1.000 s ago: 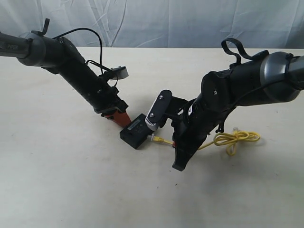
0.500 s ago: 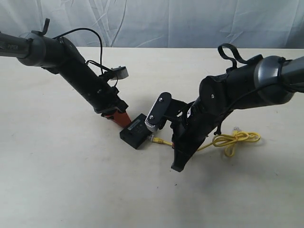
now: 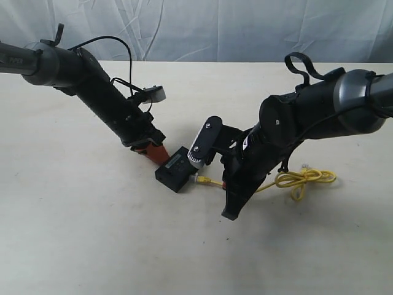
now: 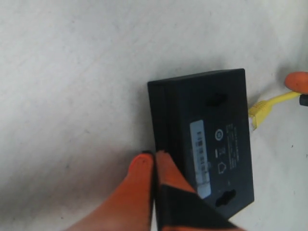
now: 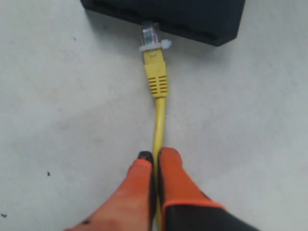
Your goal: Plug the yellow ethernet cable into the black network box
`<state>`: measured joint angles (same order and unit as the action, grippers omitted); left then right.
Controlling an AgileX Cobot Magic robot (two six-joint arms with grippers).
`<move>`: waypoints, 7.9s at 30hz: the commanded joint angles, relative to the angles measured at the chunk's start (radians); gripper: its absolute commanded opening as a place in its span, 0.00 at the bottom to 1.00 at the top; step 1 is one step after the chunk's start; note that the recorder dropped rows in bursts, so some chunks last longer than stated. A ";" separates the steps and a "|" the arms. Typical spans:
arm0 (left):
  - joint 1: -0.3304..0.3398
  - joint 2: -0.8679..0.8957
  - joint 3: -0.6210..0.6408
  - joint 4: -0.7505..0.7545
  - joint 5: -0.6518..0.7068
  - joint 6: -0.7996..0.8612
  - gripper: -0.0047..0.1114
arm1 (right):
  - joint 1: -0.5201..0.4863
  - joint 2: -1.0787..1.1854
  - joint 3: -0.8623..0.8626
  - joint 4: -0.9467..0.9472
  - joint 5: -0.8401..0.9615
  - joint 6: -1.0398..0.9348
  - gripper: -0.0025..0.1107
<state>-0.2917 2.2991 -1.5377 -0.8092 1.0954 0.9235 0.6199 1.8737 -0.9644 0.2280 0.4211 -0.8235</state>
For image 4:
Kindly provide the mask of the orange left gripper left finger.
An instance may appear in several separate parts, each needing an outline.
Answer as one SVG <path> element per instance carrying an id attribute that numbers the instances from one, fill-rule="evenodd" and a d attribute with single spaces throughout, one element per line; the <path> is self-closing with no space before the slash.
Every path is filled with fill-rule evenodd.
<path id="1" fill-rule="evenodd" d="M 152 221 L 154 157 L 137 155 L 114 192 L 68 231 L 149 231 Z"/>

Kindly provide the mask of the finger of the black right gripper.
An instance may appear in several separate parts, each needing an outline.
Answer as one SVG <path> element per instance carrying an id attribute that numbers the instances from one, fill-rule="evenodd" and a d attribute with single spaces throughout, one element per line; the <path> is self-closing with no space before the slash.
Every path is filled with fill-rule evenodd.
<path id="1" fill-rule="evenodd" d="M 299 104 L 301 106 L 308 106 L 308 95 L 307 94 L 301 94 L 300 95 Z"/>

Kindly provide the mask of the black orange left gripper right finger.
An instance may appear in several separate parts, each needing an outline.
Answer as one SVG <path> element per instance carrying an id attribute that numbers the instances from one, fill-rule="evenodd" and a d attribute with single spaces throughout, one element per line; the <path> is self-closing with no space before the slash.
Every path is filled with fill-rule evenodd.
<path id="1" fill-rule="evenodd" d="M 181 174 L 170 154 L 155 154 L 159 231 L 241 231 L 208 206 Z"/>

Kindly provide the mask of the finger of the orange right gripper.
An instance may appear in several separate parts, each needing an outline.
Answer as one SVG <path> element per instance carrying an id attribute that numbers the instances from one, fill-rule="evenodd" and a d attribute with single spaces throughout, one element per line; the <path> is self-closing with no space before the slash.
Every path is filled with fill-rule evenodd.
<path id="1" fill-rule="evenodd" d="M 285 86 L 295 92 L 301 94 L 308 93 L 308 73 L 293 72 L 289 73 L 284 80 Z"/>

